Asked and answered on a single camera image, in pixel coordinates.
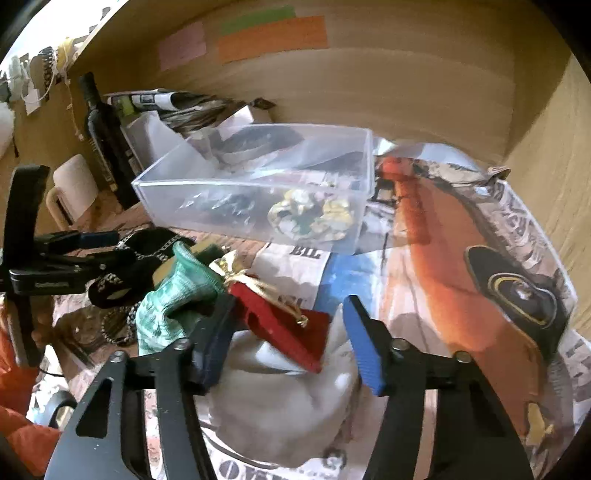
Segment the green knitted sock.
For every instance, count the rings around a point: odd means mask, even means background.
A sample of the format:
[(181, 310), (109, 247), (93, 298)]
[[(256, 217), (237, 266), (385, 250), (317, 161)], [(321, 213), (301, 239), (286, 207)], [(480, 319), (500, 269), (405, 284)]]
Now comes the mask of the green knitted sock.
[(168, 279), (148, 292), (140, 302), (135, 325), (141, 356), (157, 353), (174, 341), (189, 336), (198, 317), (211, 311), (226, 292), (221, 275), (195, 260), (187, 246), (173, 245), (173, 253), (186, 255), (193, 264), (178, 267)]

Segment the black pouch with chain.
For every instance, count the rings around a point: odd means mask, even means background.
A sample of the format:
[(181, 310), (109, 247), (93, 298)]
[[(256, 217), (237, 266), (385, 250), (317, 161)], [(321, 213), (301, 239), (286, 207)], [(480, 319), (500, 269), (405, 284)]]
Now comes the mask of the black pouch with chain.
[(152, 276), (156, 270), (174, 256), (177, 242), (192, 247), (195, 241), (171, 230), (154, 227), (136, 230), (122, 238), (113, 253), (116, 260), (106, 273), (88, 287), (90, 303), (106, 309), (127, 327), (123, 336), (117, 336), (121, 326), (109, 325), (104, 320), (102, 335), (108, 343), (129, 346), (136, 341), (135, 312), (141, 300), (154, 288)]

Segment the red pouch gold ribbon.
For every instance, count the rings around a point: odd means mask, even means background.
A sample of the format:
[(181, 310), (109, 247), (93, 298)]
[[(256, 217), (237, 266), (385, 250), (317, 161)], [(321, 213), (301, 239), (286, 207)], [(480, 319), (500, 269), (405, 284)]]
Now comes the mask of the red pouch gold ribbon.
[(254, 335), (305, 371), (322, 371), (329, 314), (298, 306), (276, 286), (250, 273), (235, 251), (212, 261), (209, 268), (221, 276), (228, 293), (238, 300), (240, 319)]

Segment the cream thermos mug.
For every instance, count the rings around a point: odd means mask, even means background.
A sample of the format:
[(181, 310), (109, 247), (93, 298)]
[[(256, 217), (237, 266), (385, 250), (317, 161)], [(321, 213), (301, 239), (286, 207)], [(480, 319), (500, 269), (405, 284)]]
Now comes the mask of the cream thermos mug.
[(96, 200), (98, 185), (85, 158), (76, 154), (53, 172), (45, 205), (59, 230), (68, 230)]

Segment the dark wine bottle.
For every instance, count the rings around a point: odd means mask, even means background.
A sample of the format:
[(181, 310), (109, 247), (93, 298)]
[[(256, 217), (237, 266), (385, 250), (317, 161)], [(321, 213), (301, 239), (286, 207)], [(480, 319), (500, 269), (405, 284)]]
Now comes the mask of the dark wine bottle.
[(85, 133), (110, 190), (122, 209), (128, 210), (139, 202), (132, 186), (135, 157), (114, 108), (102, 100), (93, 73), (82, 75), (79, 84), (87, 106)]

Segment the car printed newspaper sheet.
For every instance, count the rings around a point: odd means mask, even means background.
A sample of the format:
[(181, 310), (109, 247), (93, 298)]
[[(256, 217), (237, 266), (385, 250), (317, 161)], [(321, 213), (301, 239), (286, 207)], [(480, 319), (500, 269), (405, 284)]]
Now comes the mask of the car printed newspaper sheet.
[(420, 350), (469, 352), (534, 476), (554, 477), (590, 411), (590, 343), (554, 248), (500, 170), (407, 149), (380, 157), (376, 180), (354, 255), (269, 244), (254, 271), (304, 307), (356, 295)]

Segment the yellow floral scrunchie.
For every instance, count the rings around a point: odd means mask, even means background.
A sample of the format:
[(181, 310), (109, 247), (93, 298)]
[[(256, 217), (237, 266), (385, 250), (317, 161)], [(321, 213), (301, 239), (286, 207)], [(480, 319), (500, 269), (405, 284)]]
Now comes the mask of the yellow floral scrunchie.
[(273, 204), (267, 220), (277, 233), (294, 241), (341, 241), (353, 228), (355, 214), (348, 198), (291, 189)]

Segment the rolled newspaper stack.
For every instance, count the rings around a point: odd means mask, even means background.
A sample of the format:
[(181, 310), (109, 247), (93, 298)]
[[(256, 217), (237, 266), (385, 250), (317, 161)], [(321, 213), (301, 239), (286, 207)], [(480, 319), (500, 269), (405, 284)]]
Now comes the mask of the rolled newspaper stack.
[(154, 112), (166, 126), (178, 133), (211, 126), (235, 105), (231, 99), (190, 91), (152, 89), (108, 93), (106, 103), (129, 123), (145, 112)]

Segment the clear plastic storage box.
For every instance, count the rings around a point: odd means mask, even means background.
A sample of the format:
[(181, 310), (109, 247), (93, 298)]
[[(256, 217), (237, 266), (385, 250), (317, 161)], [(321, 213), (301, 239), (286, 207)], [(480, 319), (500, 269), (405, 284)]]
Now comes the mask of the clear plastic storage box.
[[(185, 139), (204, 159), (169, 153), (133, 187), (157, 226), (352, 254), (375, 186), (374, 135), (321, 124), (250, 124), (206, 128)], [(294, 241), (267, 220), (291, 189), (343, 196), (353, 228), (335, 242)]]

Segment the pink sticky note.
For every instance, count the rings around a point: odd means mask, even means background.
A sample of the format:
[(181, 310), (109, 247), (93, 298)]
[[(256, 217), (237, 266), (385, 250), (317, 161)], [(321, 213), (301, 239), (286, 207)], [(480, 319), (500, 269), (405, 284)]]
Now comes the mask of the pink sticky note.
[(157, 44), (161, 71), (170, 70), (207, 53), (204, 24), (193, 22), (167, 36)]

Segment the green sticky note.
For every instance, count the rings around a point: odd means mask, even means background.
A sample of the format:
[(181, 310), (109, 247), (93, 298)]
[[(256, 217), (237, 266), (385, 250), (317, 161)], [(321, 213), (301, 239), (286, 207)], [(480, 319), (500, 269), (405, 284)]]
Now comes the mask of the green sticky note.
[(221, 34), (221, 36), (227, 36), (245, 29), (296, 17), (296, 9), (294, 9), (294, 6), (290, 5), (284, 5), (266, 10), (252, 11), (238, 17), (225, 20), (224, 23), (221, 23), (219, 26), (219, 34)]

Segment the orange sticky note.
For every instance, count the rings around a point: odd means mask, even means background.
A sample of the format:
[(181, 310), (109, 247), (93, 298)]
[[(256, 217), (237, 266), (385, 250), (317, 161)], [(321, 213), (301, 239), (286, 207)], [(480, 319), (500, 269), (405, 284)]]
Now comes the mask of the orange sticky note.
[(266, 54), (329, 47), (324, 16), (284, 19), (222, 36), (217, 42), (222, 64)]

